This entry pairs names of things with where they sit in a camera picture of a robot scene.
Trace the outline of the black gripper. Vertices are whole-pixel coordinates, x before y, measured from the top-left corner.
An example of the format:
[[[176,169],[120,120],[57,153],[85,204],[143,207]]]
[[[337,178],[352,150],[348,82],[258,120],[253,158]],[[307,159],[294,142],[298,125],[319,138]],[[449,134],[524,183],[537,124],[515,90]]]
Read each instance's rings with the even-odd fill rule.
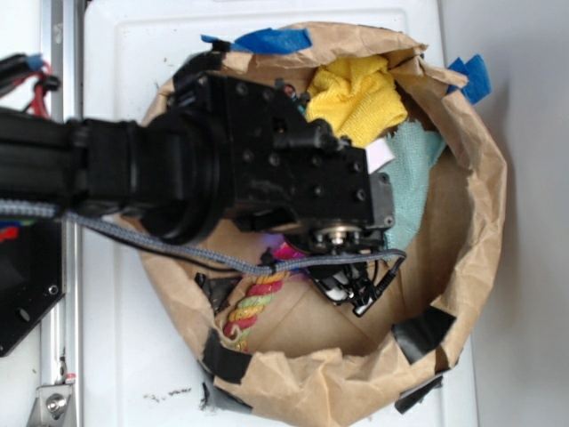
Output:
[[[395,223],[389,177],[366,153],[308,122],[282,88],[217,73],[173,79],[171,111],[220,155],[223,215],[244,232],[277,233],[305,254],[384,249]]]

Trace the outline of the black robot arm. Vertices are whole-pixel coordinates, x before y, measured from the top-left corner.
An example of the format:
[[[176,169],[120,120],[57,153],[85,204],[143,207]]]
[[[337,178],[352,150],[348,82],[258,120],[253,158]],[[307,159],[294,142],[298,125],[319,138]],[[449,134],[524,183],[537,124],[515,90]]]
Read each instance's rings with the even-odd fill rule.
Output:
[[[148,125],[1,116],[1,194],[58,212],[136,218],[171,244],[223,220],[315,254],[378,249],[395,222],[389,177],[308,122],[283,86],[200,73]]]

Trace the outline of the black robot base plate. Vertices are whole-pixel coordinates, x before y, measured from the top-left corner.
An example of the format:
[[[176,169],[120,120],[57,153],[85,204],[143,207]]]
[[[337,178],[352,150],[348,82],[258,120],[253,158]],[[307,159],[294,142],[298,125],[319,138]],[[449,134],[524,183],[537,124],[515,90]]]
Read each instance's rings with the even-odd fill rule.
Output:
[[[64,294],[57,222],[1,232],[1,356],[9,356]]]

